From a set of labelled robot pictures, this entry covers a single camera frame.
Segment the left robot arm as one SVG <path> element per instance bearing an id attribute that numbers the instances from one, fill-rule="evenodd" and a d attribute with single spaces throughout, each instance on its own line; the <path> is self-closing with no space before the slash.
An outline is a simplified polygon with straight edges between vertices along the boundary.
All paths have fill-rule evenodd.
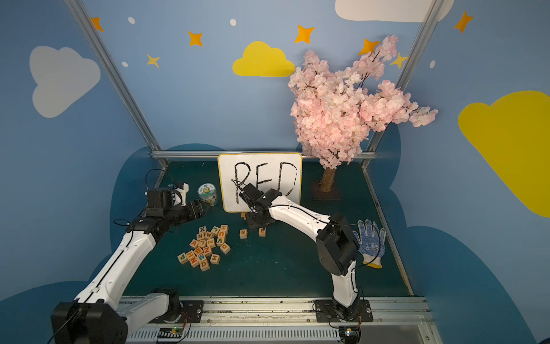
<path id="1" fill-rule="evenodd" d="M 124 343 L 152 320 L 176 323 L 185 317 L 175 289 L 155 289 L 120 310 L 121 297 L 137 269 L 172 226 L 200 219 L 210 206 L 200 200 L 170 208 L 147 207 L 129 223 L 119 247 L 72 302 L 51 315 L 53 343 Z"/>

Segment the wooden block letter D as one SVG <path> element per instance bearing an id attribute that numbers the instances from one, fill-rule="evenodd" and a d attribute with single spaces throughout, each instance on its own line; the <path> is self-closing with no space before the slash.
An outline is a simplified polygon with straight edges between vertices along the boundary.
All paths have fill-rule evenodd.
<path id="1" fill-rule="evenodd" d="M 200 261 L 200 268 L 202 272 L 206 272 L 210 269 L 209 262 L 207 260 Z"/>

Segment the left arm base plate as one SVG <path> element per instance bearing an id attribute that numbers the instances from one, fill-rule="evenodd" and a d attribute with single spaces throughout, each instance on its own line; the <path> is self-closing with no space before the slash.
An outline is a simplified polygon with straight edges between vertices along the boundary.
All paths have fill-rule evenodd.
<path id="1" fill-rule="evenodd" d="M 202 300 L 180 300 L 176 305 L 170 322 L 183 324 L 198 324 L 203 315 L 204 302 Z"/>

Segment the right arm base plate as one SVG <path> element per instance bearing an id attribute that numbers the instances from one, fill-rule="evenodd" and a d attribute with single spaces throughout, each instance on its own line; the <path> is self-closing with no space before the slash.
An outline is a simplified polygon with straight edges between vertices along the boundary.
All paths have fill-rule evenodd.
<path id="1" fill-rule="evenodd" d="M 318 323 L 371 323 L 374 320 L 369 301 L 362 298 L 357 298 L 349 307 L 334 299 L 315 300 L 312 309 Z"/>

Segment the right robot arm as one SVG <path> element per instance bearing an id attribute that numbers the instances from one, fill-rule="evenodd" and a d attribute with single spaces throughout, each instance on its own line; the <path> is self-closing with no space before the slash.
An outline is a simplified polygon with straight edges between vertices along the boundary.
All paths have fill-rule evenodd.
<path id="1" fill-rule="evenodd" d="M 355 278 L 360 245 L 352 230 L 340 223 L 341 218 L 306 209 L 276 189 L 263 192 L 251 183 L 239 182 L 236 186 L 239 198 L 249 208 L 245 219 L 250 229 L 266 229 L 275 222 L 283 222 L 316 243 L 319 261 L 332 276 L 329 317 L 343 321 L 360 319 L 362 302 Z"/>

